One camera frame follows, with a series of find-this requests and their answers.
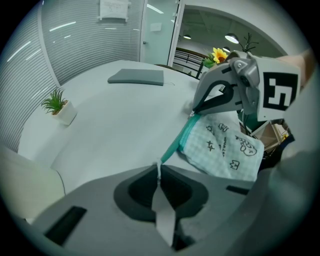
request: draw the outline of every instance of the potted plant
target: potted plant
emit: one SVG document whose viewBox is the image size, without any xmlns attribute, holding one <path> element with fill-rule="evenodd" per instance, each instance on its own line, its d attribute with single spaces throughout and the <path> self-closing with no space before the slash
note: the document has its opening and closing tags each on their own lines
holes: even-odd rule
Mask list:
<svg viewBox="0 0 320 256">
<path fill-rule="evenodd" d="M 41 102 L 43 109 L 47 110 L 47 113 L 58 119 L 60 123 L 64 125 L 70 125 L 73 119 L 77 115 L 77 110 L 72 105 L 71 101 L 62 99 L 63 88 L 56 88 L 50 93 L 51 98 L 46 98 Z"/>
</svg>

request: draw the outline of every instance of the light blue checkered towel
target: light blue checkered towel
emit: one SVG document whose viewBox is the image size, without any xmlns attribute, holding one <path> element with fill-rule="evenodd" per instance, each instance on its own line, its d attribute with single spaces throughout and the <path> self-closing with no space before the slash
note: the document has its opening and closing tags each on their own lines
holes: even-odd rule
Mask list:
<svg viewBox="0 0 320 256">
<path fill-rule="evenodd" d="M 196 116 L 183 131 L 178 149 L 209 175 L 244 181 L 256 180 L 264 153 L 260 140 L 229 128 L 214 115 Z"/>
</svg>

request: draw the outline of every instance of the door frame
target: door frame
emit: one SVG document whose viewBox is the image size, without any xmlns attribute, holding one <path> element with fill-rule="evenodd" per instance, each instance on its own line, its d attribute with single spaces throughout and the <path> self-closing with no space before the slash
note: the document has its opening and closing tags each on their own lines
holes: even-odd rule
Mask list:
<svg viewBox="0 0 320 256">
<path fill-rule="evenodd" d="M 144 40 L 145 40 L 145 38 L 146 38 L 147 3 L 148 3 L 148 0 L 144 0 L 144 3 L 143 3 L 143 11 L 142 11 L 142 20 L 141 20 L 141 30 L 140 30 L 140 54 L 139 54 L 139 62 L 145 62 Z"/>
<path fill-rule="evenodd" d="M 179 1 L 179 8 L 176 14 L 174 30 L 173 30 L 173 35 L 171 39 L 171 47 L 170 47 L 170 52 L 169 52 L 169 57 L 167 62 L 167 65 L 170 67 L 172 67 L 172 65 L 174 64 L 175 53 L 176 53 L 176 48 L 177 48 L 177 43 L 178 43 L 178 38 L 179 38 L 179 33 L 181 28 L 181 22 L 182 22 L 182 18 L 184 16 L 184 11 L 185 11 L 185 5 L 186 5 L 185 0 Z"/>
</svg>

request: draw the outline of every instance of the teal strap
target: teal strap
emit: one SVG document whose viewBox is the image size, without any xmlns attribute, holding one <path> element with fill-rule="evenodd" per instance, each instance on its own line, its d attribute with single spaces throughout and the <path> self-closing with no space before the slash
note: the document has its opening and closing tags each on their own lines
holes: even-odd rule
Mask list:
<svg viewBox="0 0 320 256">
<path fill-rule="evenodd" d="M 166 150 L 166 152 L 161 157 L 161 163 L 164 164 L 177 149 L 183 149 L 186 141 L 188 139 L 188 135 L 191 131 L 191 129 L 194 127 L 196 122 L 199 120 L 200 115 L 195 114 L 194 116 L 190 117 L 178 136 L 174 139 L 174 141 L 171 143 L 169 148 Z"/>
</svg>

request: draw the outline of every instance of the round table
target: round table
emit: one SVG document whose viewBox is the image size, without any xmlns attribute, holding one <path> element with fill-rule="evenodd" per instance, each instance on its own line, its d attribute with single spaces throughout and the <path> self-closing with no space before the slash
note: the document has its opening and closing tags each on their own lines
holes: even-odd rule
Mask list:
<svg viewBox="0 0 320 256">
<path fill-rule="evenodd" d="M 164 85 L 109 84 L 120 69 L 163 70 Z M 90 69 L 63 85 L 63 97 L 78 111 L 73 122 L 60 124 L 39 106 L 24 124 L 18 153 L 57 170 L 66 193 L 94 179 L 152 165 L 187 122 L 198 82 L 134 61 Z M 236 111 L 215 115 L 240 129 Z M 177 152 L 166 164 L 198 172 Z"/>
</svg>

